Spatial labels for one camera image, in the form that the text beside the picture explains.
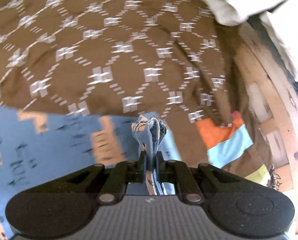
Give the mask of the blue pants with orange trucks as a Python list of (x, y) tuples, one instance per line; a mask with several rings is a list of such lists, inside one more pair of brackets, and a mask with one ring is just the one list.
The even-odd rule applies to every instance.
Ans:
[[(122, 200), (99, 204), (67, 192), (69, 174), (95, 164), (113, 168), (146, 152), (146, 180), (128, 184)], [(172, 131), (157, 113), (140, 116), (27, 113), (0, 107), (0, 236), (8, 239), (98, 239), (105, 217), (122, 209), (119, 223), (144, 218), (146, 207), (174, 197), (160, 183), (158, 152), (180, 160)]]

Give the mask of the orange blue pink bedsheet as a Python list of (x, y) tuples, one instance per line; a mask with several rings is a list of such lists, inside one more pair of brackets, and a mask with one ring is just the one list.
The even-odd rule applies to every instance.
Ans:
[(232, 113), (232, 123), (217, 126), (212, 119), (195, 125), (206, 146), (207, 161), (216, 168), (263, 186), (270, 181), (270, 150), (260, 135), (250, 135), (239, 112)]

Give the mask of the brown PF patterned blanket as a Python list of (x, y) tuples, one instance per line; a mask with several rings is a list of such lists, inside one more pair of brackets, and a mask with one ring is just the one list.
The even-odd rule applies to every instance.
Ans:
[(263, 139), (234, 60), (236, 40), (237, 30), (217, 24), (201, 0), (0, 0), (0, 105), (156, 112), (195, 166), (208, 162), (196, 121), (228, 126), (237, 111)]

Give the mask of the wooden bed frame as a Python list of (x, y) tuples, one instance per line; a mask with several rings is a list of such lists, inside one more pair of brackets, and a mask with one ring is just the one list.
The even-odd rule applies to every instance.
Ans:
[(238, 28), (233, 41), (235, 61), (273, 156), (277, 190), (291, 197), (296, 213), (291, 233), (298, 239), (298, 95), (274, 49), (249, 23)]

